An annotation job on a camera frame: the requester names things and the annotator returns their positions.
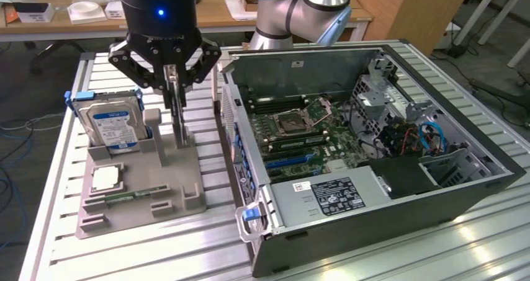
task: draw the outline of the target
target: motherboard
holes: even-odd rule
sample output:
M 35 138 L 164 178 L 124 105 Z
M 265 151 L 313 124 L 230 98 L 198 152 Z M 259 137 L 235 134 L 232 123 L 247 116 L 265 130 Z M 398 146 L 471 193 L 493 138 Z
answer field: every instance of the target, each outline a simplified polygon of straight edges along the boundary
M 357 168 L 367 161 L 342 102 L 298 96 L 251 103 L 250 123 L 273 183 Z

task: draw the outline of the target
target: gray robot arm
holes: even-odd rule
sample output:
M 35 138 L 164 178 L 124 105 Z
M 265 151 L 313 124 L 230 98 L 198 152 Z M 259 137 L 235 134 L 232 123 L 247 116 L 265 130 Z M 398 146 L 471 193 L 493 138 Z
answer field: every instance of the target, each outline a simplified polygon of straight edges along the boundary
M 293 47 L 293 35 L 333 45 L 349 23 L 350 0 L 259 0 L 250 49 Z

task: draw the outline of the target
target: slotted aluminum platform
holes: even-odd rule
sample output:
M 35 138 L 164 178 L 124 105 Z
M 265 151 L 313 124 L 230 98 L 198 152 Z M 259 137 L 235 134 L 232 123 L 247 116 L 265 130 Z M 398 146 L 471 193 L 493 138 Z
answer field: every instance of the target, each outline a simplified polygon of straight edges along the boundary
M 414 47 L 398 41 L 387 44 L 528 169 L 529 143 Z M 222 59 L 227 60 L 228 50 L 237 49 L 224 48 Z M 211 83 L 208 78 L 194 86 L 184 113 L 187 125 L 196 133 L 206 213 L 78 239 L 74 232 L 88 138 L 68 110 L 22 280 L 254 280 L 246 245 L 237 230 L 234 198 L 211 108 Z M 411 81 L 402 79 L 399 84 L 414 99 L 426 97 Z M 131 86 L 131 80 L 108 64 L 106 53 L 80 62 L 74 91 L 118 91 Z M 146 107 L 163 109 L 162 97 L 148 90 L 144 93 Z M 172 133 L 170 122 L 166 112 L 163 133 Z M 526 279 L 530 276 L 529 182 L 526 174 L 508 190 L 479 202 L 450 223 L 261 280 Z

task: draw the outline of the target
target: blue hard drive label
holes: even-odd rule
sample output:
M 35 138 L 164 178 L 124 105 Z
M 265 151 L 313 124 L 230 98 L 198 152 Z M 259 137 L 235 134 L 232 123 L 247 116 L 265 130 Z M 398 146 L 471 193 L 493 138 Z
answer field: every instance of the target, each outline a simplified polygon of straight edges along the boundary
M 95 114 L 92 117 L 107 147 L 111 149 L 127 149 L 136 145 L 139 139 L 134 128 L 128 125 L 128 111 L 107 112 Z
M 361 194 L 349 177 L 313 184 L 311 188 L 322 213 L 326 216 L 366 207 Z

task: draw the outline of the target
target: wooden cabinet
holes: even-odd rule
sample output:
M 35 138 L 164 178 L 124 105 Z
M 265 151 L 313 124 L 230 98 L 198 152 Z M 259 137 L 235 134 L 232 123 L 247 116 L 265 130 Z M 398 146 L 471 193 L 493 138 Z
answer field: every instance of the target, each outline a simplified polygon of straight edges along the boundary
M 431 53 L 463 0 L 358 0 L 374 15 L 365 40 L 407 39 Z

